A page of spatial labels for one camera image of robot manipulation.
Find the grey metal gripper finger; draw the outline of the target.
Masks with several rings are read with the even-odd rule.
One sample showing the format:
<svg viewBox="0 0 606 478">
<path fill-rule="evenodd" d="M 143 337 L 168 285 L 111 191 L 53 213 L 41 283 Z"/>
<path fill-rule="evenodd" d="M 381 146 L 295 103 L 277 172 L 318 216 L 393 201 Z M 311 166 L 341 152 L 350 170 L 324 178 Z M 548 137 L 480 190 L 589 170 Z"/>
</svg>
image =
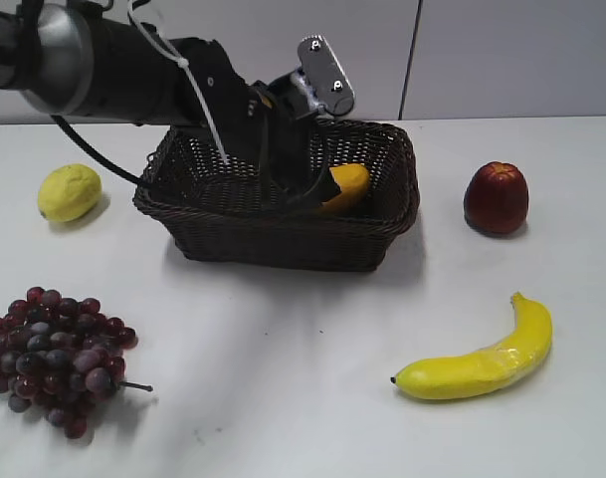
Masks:
<svg viewBox="0 0 606 478">
<path fill-rule="evenodd" d="M 326 115 L 348 115 L 355 105 L 351 83 L 321 35 L 304 38 L 298 45 L 299 76 L 312 108 Z"/>
</svg>

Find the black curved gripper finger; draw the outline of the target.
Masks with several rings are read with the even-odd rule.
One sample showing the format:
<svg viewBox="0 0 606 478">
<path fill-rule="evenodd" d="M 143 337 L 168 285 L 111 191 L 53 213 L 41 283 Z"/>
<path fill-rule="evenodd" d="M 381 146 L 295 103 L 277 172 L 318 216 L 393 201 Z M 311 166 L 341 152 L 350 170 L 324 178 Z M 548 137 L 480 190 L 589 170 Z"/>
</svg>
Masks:
<svg viewBox="0 0 606 478">
<path fill-rule="evenodd" d="M 340 192 L 330 177 L 328 160 L 320 170 L 312 169 L 313 144 L 317 139 L 322 153 L 328 153 L 326 135 L 316 113 L 297 116 L 289 99 L 267 89 L 257 89 L 263 113 L 258 156 L 262 209 L 274 213 L 314 210 Z"/>
</svg>

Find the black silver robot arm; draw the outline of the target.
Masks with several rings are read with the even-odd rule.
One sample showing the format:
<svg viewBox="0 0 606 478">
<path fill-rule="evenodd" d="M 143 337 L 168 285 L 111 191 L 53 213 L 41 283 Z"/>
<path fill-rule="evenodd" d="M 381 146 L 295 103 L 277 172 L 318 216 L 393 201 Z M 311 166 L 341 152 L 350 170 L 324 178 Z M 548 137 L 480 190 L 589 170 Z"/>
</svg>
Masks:
<svg viewBox="0 0 606 478">
<path fill-rule="evenodd" d="M 108 4 L 24 1 L 0 12 L 0 90 L 17 91 L 65 133 L 69 118 L 168 125 L 205 143 L 214 163 L 245 159 L 276 211 L 341 211 L 363 177 L 328 156 L 318 121 L 354 106 L 354 92 L 321 35 L 298 45 L 299 65 L 269 83 L 246 82 L 222 45 L 170 39 L 159 24 L 107 17 Z"/>
</svg>

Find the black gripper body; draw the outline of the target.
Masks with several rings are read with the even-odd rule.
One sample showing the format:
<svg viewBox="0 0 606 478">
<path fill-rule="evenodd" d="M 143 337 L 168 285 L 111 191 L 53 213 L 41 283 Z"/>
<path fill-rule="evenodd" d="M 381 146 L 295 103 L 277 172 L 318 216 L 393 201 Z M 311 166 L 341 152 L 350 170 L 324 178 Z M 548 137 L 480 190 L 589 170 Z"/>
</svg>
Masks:
<svg viewBox="0 0 606 478">
<path fill-rule="evenodd" d="M 227 154 L 256 159 L 266 125 L 271 173 L 310 174 L 315 113 L 289 74 L 268 84 L 249 84 L 234 70 L 219 42 L 188 37 L 170 44 L 187 60 Z"/>
</svg>

